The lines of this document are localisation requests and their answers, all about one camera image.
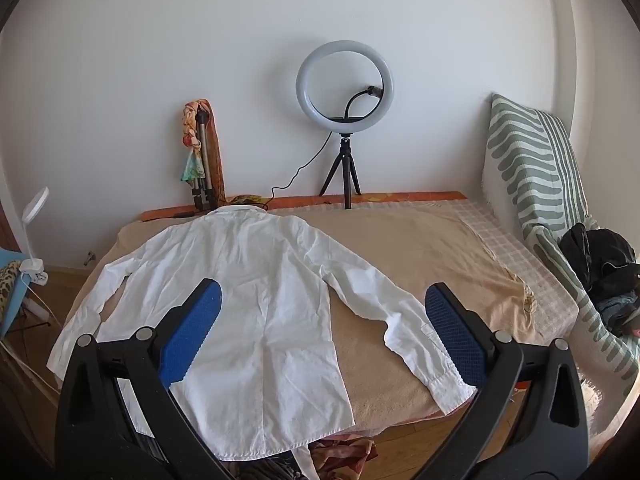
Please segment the beige bed blanket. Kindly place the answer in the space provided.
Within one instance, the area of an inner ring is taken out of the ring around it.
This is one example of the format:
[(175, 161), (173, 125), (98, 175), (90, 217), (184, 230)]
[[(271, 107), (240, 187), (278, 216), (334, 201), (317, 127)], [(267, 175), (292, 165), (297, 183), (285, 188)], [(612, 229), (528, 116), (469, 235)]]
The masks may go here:
[[(510, 330), (527, 341), (537, 337), (533, 321), (536, 300), (528, 286), (447, 207), (320, 209), (276, 215), (301, 218), (325, 232), (421, 304), (427, 287), (443, 282), (490, 327)], [(160, 223), (150, 238), (186, 222)], [(134, 250), (115, 248), (107, 264)], [(77, 298), (70, 318), (98, 278)], [(343, 432), (382, 429), (450, 414), (438, 408), (401, 357), (386, 347), (383, 322), (360, 318), (337, 296), (331, 297), (330, 307), (337, 363), (355, 419)]]

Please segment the folded silver tripod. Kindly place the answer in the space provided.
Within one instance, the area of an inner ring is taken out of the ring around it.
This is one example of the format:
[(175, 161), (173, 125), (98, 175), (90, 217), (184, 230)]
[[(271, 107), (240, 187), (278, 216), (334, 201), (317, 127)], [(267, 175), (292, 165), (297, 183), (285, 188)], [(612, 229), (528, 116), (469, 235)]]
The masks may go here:
[(213, 186), (212, 176), (210, 175), (209, 163), (208, 163), (208, 151), (207, 151), (207, 138), (206, 138), (206, 122), (208, 121), (208, 113), (201, 105), (195, 113), (196, 123), (196, 138), (200, 142), (200, 159), (203, 167), (204, 176), (198, 179), (198, 186), (201, 190), (201, 207), (204, 208), (204, 203), (207, 203), (209, 210), (214, 210), (218, 207), (218, 200), (216, 199), (215, 189)]

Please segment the colourful patterned scarf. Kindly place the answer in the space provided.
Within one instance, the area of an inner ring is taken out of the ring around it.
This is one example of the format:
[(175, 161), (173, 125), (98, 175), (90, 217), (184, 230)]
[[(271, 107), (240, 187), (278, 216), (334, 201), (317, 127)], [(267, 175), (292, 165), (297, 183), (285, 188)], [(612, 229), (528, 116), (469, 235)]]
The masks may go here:
[(224, 204), (227, 203), (227, 200), (226, 190), (224, 189), (224, 172), (222, 171), (222, 159), (213, 107), (206, 99), (187, 102), (183, 107), (182, 112), (181, 142), (188, 150), (188, 156), (186, 156), (186, 164), (182, 170), (180, 180), (190, 185), (195, 207), (198, 208), (198, 210), (203, 210), (204, 208), (200, 209), (201, 190), (198, 186), (198, 179), (204, 176), (204, 172), (200, 159), (200, 142), (198, 142), (198, 139), (196, 138), (195, 123), (195, 113), (200, 105), (204, 107), (208, 113), (208, 121), (206, 122), (208, 163), (216, 199), (218, 200), (218, 207), (224, 206)]

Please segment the light blue chair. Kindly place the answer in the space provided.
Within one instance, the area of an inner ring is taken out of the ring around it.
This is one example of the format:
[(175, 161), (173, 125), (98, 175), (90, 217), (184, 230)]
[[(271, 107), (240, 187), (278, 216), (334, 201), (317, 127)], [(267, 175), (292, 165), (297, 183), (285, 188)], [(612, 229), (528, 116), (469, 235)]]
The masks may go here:
[[(13, 261), (22, 263), (27, 256), (22, 252), (12, 252), (9, 249), (1, 249), (1, 269), (4, 269)], [(23, 299), (27, 292), (29, 278), (22, 278), (20, 271), (16, 271), (15, 278), (11, 284), (1, 284), (1, 337), (11, 328), (18, 311), (21, 309)]]

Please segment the green white striped cushion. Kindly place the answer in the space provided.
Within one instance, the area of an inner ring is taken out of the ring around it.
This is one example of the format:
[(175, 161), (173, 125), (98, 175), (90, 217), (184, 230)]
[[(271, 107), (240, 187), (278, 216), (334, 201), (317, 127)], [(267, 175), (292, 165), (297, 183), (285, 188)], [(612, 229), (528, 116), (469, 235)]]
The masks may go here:
[(614, 336), (561, 252), (576, 224), (592, 230), (582, 178), (562, 120), (499, 93), (491, 97), (485, 174), (506, 198), (506, 212), (530, 251), (578, 307), (572, 329), (577, 366), (597, 391), (600, 408), (618, 410), (639, 374), (639, 348)]

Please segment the white long-sleeve shirt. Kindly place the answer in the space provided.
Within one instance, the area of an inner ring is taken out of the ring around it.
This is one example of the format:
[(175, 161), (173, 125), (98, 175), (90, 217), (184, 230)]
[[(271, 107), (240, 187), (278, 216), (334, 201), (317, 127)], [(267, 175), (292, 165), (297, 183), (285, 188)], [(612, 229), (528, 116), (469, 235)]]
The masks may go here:
[(221, 287), (221, 310), (171, 393), (221, 460), (273, 456), (354, 424), (332, 339), (332, 296), (385, 324), (384, 344), (443, 413), (474, 393), (415, 296), (303, 219), (253, 206), (170, 226), (104, 266), (55, 341), (48, 369), (65, 375), (81, 335), (119, 340), (156, 325), (206, 278)]

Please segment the pile of dark clothes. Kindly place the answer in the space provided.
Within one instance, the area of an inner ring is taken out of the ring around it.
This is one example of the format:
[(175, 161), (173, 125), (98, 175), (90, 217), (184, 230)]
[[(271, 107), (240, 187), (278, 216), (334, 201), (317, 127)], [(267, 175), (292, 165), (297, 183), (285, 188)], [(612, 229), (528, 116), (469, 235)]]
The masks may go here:
[(577, 223), (560, 249), (605, 327), (617, 337), (639, 338), (639, 263), (631, 244), (609, 229)]

